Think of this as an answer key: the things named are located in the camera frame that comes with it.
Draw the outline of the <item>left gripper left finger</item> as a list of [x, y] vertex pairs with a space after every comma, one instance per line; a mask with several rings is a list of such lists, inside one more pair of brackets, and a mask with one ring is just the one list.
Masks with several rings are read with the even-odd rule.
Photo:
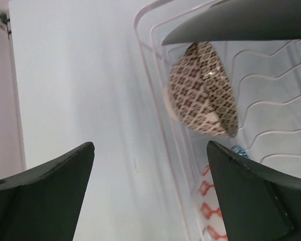
[[86, 142], [0, 179], [0, 240], [73, 240], [93, 162]]

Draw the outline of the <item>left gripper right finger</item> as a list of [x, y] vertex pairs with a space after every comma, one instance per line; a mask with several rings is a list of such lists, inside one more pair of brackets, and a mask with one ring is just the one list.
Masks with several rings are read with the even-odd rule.
[[216, 141], [207, 156], [229, 240], [301, 240], [301, 178]]

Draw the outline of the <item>red patterned white bowl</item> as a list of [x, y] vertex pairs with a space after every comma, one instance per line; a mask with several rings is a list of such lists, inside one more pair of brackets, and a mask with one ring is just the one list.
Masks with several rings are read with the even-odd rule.
[[208, 164], [191, 191], [191, 199], [202, 232], [200, 240], [228, 240]]

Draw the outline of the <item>blue patterned bowl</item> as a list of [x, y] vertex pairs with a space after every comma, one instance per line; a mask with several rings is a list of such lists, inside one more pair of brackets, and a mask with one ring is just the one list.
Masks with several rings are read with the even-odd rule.
[[248, 158], [249, 159], [249, 155], [248, 153], [246, 152], [246, 150], [244, 148], [242, 148], [241, 146], [238, 146], [238, 145], [235, 145], [231, 148], [231, 150], [235, 153], [237, 153], [238, 155], [240, 156], [243, 156], [245, 158]]

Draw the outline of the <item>white wire dish rack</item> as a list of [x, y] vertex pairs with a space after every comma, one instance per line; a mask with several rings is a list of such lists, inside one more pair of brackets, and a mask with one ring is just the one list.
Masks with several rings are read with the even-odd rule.
[[[202, 13], [213, 1], [153, 1], [135, 15], [133, 29], [156, 108], [160, 171], [172, 223], [169, 240], [209, 240], [191, 192], [207, 165], [209, 135], [198, 134], [168, 113], [163, 98], [169, 73], [187, 43], [163, 45], [179, 24]], [[237, 146], [251, 159], [301, 178], [301, 40], [214, 42], [235, 94], [239, 129], [234, 138], [215, 137]]]

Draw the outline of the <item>brown patterned bowl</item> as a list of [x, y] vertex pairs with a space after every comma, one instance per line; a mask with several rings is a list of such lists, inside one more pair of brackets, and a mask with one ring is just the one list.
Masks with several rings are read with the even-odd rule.
[[169, 115], [195, 132], [230, 138], [238, 133], [232, 85], [209, 42], [191, 44], [172, 66], [163, 99]]

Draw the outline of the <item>square black floral plate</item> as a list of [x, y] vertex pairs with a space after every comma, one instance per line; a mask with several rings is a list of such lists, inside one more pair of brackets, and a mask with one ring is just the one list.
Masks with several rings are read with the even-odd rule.
[[301, 39], [301, 1], [221, 1], [171, 31], [163, 45]]

